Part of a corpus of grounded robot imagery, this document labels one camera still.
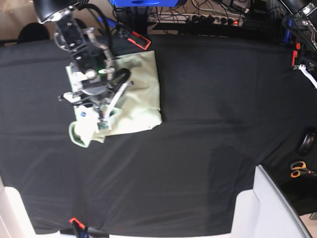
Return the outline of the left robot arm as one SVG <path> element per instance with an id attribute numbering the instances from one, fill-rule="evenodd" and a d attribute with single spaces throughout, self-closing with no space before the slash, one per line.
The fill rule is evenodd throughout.
<path id="1" fill-rule="evenodd" d="M 279 0 L 285 11 L 283 25 L 296 51 L 293 64 L 317 65 L 317 2 L 315 0 Z"/>

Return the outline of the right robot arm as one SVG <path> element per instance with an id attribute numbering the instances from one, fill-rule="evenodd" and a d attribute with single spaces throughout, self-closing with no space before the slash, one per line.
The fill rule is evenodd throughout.
<path id="1" fill-rule="evenodd" d="M 67 100 L 73 106 L 112 110 L 125 91 L 131 72 L 116 66 L 104 14 L 97 6 L 81 0 L 35 0 L 33 5 L 41 24 L 56 25 L 55 44 L 71 58 L 67 70 L 72 90 L 60 96 L 60 100 Z M 73 13 L 83 9 L 94 10 L 104 21 L 106 44 L 97 41 L 94 27 L 82 28 L 78 24 Z"/>

